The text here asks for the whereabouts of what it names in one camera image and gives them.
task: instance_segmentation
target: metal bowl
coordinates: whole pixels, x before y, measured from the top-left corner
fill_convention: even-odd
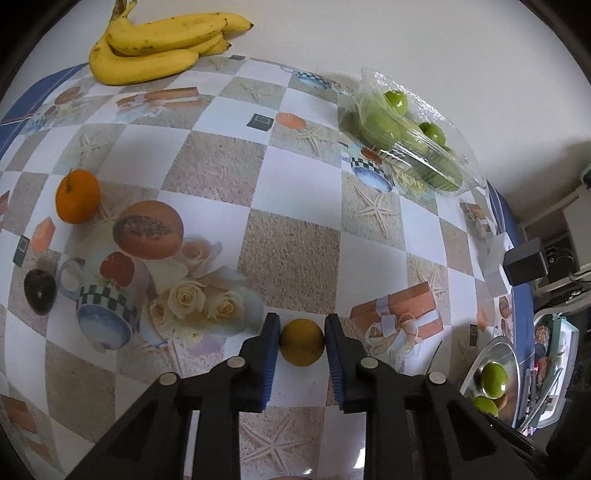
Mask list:
[[[507,388],[507,404],[499,412],[499,420],[515,428],[517,411],[521,393],[521,376],[519,363],[513,344],[506,337],[493,338],[482,352],[476,357],[470,367],[466,379],[460,387],[460,393],[465,397],[477,397],[485,395],[479,385],[480,372],[488,362],[500,363],[509,376],[509,388]]]

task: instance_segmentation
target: bag of green fruit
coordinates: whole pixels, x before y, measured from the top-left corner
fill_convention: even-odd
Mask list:
[[[474,153],[453,123],[385,75],[369,69],[361,75],[356,133],[383,163],[445,196],[486,187]]]

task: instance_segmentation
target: metal rivet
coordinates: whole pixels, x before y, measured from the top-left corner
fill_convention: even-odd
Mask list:
[[[241,356],[233,356],[232,358],[228,359],[228,366],[230,368],[242,368],[246,365],[246,360],[244,360]]]
[[[436,385],[443,385],[447,378],[441,372],[431,372],[429,374],[429,380]]]
[[[172,372],[167,372],[165,374],[160,375],[158,379],[160,381],[160,385],[164,385],[165,387],[169,387],[170,385],[174,385],[177,382],[176,374]]]
[[[378,361],[372,356],[366,356],[365,358],[361,359],[361,366],[363,368],[373,369],[378,366]]]

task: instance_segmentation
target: white wall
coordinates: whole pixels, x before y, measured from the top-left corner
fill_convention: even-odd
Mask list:
[[[86,61],[112,0],[82,0],[35,48],[0,103]],[[518,216],[569,192],[591,161],[591,86],[560,40],[518,0],[140,0],[132,18],[235,11],[255,23],[242,53],[308,69],[380,70],[462,130]]]

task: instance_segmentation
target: table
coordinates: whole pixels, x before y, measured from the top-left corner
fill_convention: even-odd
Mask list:
[[[0,419],[37,478],[63,478],[162,373],[197,375],[236,355],[268,312],[282,325],[305,317],[320,326],[336,312],[346,334],[370,348],[352,308],[426,281],[443,331],[404,356],[376,353],[398,371],[423,374],[433,360],[432,371],[461,382],[494,336],[516,341],[512,298],[490,296],[486,243],[460,207],[479,206],[496,228],[489,191],[448,199],[404,190],[404,178],[342,131],[352,106],[345,87],[232,55],[127,87],[98,84],[80,66],[28,95],[22,101],[37,102],[37,112],[5,132],[0,160],[0,194],[9,192],[0,231]],[[353,171],[360,164],[391,191],[364,183]],[[71,226],[57,216],[54,195],[78,167],[97,175],[102,201],[100,215]],[[150,230],[142,219],[154,201],[168,207]],[[183,241],[173,257],[154,254],[150,241],[161,236]],[[25,273],[56,274],[74,258],[88,267],[84,300],[59,293],[48,315],[35,315]],[[66,277],[63,290],[72,290]],[[132,335],[107,334],[94,317],[77,320],[77,304],[116,302],[121,286],[135,300],[112,310],[127,315]],[[170,312],[185,322],[171,327]],[[364,437],[365,416],[336,406],[326,353],[307,368],[279,355],[267,409],[241,415],[242,477],[362,478]]]

